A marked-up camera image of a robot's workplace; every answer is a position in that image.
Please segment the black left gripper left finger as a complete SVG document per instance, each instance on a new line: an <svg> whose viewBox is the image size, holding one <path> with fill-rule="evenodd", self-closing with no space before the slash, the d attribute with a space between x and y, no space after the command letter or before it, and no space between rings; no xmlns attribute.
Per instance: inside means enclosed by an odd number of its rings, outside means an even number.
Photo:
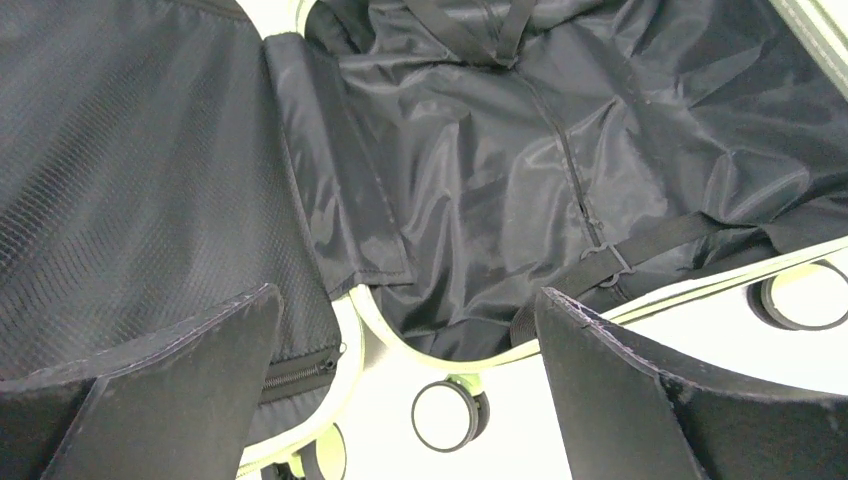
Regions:
<svg viewBox="0 0 848 480"><path fill-rule="evenodd" d="M283 310L266 284L1 385L5 479L232 479Z"/></svg>

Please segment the green hard-shell suitcase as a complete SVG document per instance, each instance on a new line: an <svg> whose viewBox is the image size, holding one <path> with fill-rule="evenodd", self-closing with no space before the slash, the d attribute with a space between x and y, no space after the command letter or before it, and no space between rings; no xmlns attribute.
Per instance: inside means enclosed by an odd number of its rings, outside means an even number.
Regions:
<svg viewBox="0 0 848 480"><path fill-rule="evenodd" d="M774 1L1 5L1 385L257 287L283 310L232 479L342 479L364 332L480 376L555 289L622 327L847 246L847 100Z"/></svg>

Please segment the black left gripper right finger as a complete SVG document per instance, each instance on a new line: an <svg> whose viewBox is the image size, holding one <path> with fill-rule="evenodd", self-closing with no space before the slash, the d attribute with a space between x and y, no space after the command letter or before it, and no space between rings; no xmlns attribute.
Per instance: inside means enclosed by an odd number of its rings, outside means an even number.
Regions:
<svg viewBox="0 0 848 480"><path fill-rule="evenodd" d="M575 479L843 479L847 399L736 373L552 289L535 324Z"/></svg>

